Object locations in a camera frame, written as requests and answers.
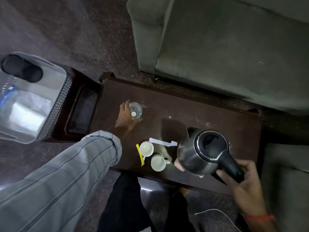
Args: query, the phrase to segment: white cable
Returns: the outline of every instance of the white cable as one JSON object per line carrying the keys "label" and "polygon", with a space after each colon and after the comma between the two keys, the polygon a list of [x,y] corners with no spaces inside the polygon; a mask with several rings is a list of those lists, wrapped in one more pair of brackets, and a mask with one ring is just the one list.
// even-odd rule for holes
{"label": "white cable", "polygon": [[201,213],[205,213],[205,212],[208,212],[208,211],[211,211],[211,210],[215,210],[215,211],[219,211],[219,212],[223,213],[223,214],[230,220],[230,222],[233,224],[233,226],[234,226],[239,232],[241,232],[241,230],[238,229],[238,228],[234,225],[234,223],[232,222],[232,220],[231,220],[224,212],[222,212],[222,211],[219,210],[219,209],[211,208],[211,209],[202,211],[202,212],[200,212],[200,213],[195,213],[194,215],[201,214]]}

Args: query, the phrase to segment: leg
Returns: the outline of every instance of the leg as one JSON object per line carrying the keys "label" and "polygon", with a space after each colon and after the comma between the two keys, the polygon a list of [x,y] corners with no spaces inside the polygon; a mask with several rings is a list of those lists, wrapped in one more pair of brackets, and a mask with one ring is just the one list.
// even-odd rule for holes
{"label": "leg", "polygon": [[139,232],[147,227],[156,232],[141,202],[141,186],[137,177],[121,174],[113,186],[97,232]]}
{"label": "leg", "polygon": [[165,223],[165,232],[186,231],[195,232],[189,221],[187,211],[187,200],[180,192],[177,192],[171,199],[168,208],[168,218]]}

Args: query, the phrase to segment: stainless steel kettle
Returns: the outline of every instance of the stainless steel kettle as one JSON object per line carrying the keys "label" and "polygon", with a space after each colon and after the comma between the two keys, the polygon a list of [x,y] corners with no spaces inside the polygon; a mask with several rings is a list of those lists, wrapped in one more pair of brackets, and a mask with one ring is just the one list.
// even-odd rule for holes
{"label": "stainless steel kettle", "polygon": [[244,172],[230,155],[229,144],[222,134],[194,127],[187,127],[187,134],[177,148],[178,161],[186,171],[211,174],[222,181],[216,174],[217,169],[222,169],[236,182],[244,180]]}

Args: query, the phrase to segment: floor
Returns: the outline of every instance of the floor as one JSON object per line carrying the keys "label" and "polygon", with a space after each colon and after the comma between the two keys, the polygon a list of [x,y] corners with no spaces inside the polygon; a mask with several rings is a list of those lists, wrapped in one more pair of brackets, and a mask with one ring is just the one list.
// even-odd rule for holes
{"label": "floor", "polygon": [[[127,0],[0,0],[0,52],[21,51],[80,70],[97,80],[104,71],[116,77],[197,97],[215,105],[249,110],[256,106],[207,91],[195,91],[167,82],[155,84],[138,69]],[[309,118],[260,109],[268,142],[309,144]],[[71,144],[35,142],[28,145],[0,140],[0,188],[41,167]],[[108,172],[81,218],[76,231],[94,231],[108,195],[118,177]],[[167,215],[168,196],[156,182],[141,180],[142,199],[158,230]],[[192,221],[205,231],[236,231],[219,212],[192,216],[218,208],[236,218],[234,201],[222,195],[192,192],[188,197]]]}

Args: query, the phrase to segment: dark brown table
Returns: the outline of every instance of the dark brown table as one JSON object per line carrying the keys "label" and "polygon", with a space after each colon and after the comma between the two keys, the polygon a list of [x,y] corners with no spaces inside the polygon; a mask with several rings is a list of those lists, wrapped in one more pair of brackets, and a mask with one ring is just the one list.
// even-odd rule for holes
{"label": "dark brown table", "polygon": [[[136,144],[148,141],[150,137],[179,143],[186,135],[188,126],[222,133],[230,144],[232,156],[257,161],[262,121],[254,113],[208,105],[118,78],[110,77],[105,81],[91,123],[91,132],[112,129],[118,117],[119,105],[127,99],[142,106],[144,119],[123,138],[122,157],[111,168],[113,170],[128,170],[152,180],[231,195],[226,185],[210,175],[199,178],[181,172],[173,164],[168,164],[162,172],[155,172],[150,166],[151,157],[147,157],[145,165],[141,166]],[[154,144],[154,152],[171,160],[176,159],[176,150],[176,147]]]}

